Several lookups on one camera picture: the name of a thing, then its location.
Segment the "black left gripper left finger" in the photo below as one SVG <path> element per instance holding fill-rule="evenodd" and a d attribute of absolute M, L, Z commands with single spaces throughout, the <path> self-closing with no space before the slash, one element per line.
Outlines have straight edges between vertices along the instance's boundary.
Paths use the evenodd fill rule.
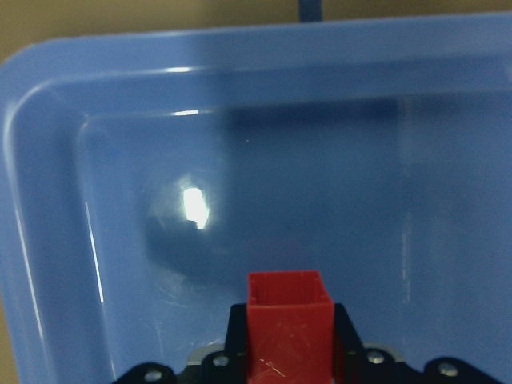
<path fill-rule="evenodd" d="M 230 308 L 224 347 L 200 357 L 177 373 L 156 362 L 140 363 L 116 383 L 248 383 L 248 325 L 246 305 Z"/>

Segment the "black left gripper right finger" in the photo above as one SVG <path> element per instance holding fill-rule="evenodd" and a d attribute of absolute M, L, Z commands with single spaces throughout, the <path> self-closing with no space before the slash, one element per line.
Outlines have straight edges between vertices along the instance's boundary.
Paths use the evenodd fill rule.
<path fill-rule="evenodd" d="M 342 304 L 334 305 L 333 378 L 336 383 L 497 383 L 458 358 L 428 361 L 422 370 L 381 346 L 364 344 Z"/>

